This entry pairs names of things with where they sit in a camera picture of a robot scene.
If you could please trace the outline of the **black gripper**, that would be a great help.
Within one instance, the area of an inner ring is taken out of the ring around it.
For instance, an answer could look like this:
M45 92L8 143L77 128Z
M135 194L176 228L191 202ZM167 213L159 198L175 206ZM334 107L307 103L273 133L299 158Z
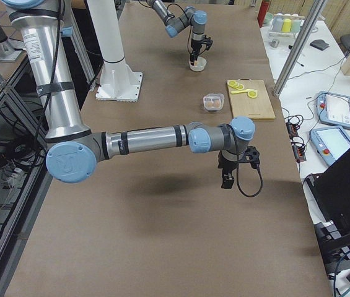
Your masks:
M236 154L221 150L218 156L218 168L222 170L222 189L232 189L234 185L233 170L237 168L238 164L249 163L255 170L260 170L260 153L256 147L248 146L246 151L241 153L238 157Z
M198 56L201 53L202 46L205 46L205 51L209 51L212 46L211 37L207 37L203 34L191 34L191 54L190 54L190 65L194 66L195 62L198 60Z

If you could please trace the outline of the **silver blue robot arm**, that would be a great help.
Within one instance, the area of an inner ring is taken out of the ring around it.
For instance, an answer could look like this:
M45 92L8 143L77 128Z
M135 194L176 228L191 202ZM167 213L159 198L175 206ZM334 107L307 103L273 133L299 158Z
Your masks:
M45 164L54 178L64 183L79 183L94 173L98 162L114 156L189 145L193 153L219 151L221 188L231 189L236 180L245 197L255 197L261 192L259 152L248 146L255 133L250 118L238 116L229 124L216 127L193 122L113 134L92 133L81 118L60 37L65 18L71 14L71 1L2 2L11 24L22 34L32 67L48 123ZM88 1L88 7L103 59L98 98L137 101L143 74L132 71L125 61L114 2L92 2ZM175 17L162 1L146 2L162 19L170 37L190 27L190 65L194 66L201 46L206 45L208 50L212 45L211 38L204 33L207 13L189 6L181 16ZM249 163L257 170L260 188L255 194L242 191L238 176L240 163Z
M153 9L161 18L165 25L165 30L169 37L176 37L181 31L187 27L191 28L191 51L190 65L197 65L197 60L201 54L201 48L205 46L205 51L209 51L213 40L205 34L205 26L208 21L206 11L197 10L193 6L187 6L182 9L182 14L177 17L169 11L162 1L146 1L147 5Z

